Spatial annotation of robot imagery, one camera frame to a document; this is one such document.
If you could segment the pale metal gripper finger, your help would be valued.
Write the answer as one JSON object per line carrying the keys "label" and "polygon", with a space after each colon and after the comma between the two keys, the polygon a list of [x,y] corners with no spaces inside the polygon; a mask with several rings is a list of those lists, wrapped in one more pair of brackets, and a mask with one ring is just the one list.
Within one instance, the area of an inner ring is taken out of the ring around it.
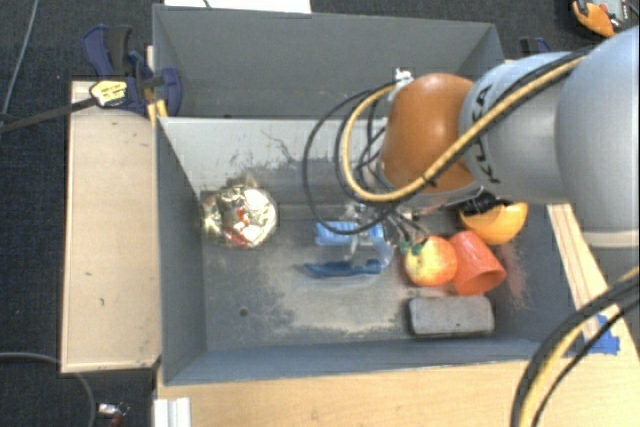
{"label": "pale metal gripper finger", "polygon": [[387,242],[385,238],[384,229],[380,224],[376,224],[369,228],[368,238],[372,247],[377,252],[380,258],[387,257]]}
{"label": "pale metal gripper finger", "polygon": [[368,258],[367,247],[363,244],[361,235],[353,235],[350,237],[349,246],[349,263],[351,267],[364,267]]}

